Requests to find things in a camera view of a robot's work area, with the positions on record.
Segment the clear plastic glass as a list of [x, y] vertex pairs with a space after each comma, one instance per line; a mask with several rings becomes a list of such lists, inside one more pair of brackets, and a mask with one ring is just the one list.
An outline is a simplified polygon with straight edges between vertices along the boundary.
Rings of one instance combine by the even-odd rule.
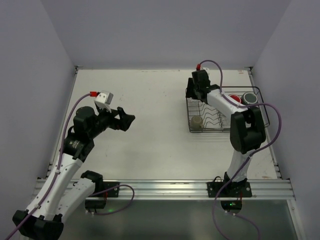
[[187, 98], [187, 104], [189, 108], [197, 108], [199, 101], [197, 99]]

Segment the beige ceramic cup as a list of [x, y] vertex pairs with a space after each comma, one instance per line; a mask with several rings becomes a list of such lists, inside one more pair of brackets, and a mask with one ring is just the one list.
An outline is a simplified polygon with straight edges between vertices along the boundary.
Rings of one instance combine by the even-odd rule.
[[203, 119], [199, 115], [194, 115], [190, 120], [190, 129], [193, 131], [201, 130], [204, 127]]

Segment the red ceramic mug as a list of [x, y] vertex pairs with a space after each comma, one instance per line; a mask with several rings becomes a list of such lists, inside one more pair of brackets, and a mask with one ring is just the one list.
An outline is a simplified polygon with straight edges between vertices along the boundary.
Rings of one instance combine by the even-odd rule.
[[229, 94], [228, 97], [237, 105], [242, 103], [242, 99], [237, 94]]

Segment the grey ceramic mug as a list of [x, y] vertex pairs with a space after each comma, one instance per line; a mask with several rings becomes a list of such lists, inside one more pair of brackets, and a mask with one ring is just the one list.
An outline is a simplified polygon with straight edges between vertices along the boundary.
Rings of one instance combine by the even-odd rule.
[[245, 106], [255, 105], [258, 103], [258, 97], [254, 92], [245, 92], [241, 96], [241, 103]]

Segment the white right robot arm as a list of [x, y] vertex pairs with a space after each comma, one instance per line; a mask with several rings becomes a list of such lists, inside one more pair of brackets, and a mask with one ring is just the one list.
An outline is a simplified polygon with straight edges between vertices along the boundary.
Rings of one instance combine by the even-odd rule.
[[224, 174], [220, 191], [243, 188], [247, 182], [249, 164], [255, 151], [266, 141], [265, 124], [259, 107], [245, 105], [227, 96], [221, 87], [211, 85], [206, 70], [191, 73], [186, 97], [201, 101], [220, 111], [230, 124], [229, 139], [234, 149], [229, 168]]

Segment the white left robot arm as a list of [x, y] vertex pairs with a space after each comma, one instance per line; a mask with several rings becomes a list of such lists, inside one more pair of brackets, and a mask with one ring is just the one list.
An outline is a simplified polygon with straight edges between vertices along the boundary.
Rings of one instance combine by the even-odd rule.
[[76, 111], [49, 177], [28, 207], [17, 210], [12, 217], [23, 236], [33, 240], [59, 239], [65, 222], [78, 206], [90, 195], [104, 193], [103, 176], [89, 170], [71, 190], [67, 188], [94, 148], [94, 138], [108, 128], [125, 132], [135, 118], [121, 107], [100, 109], [98, 114], [90, 106]]

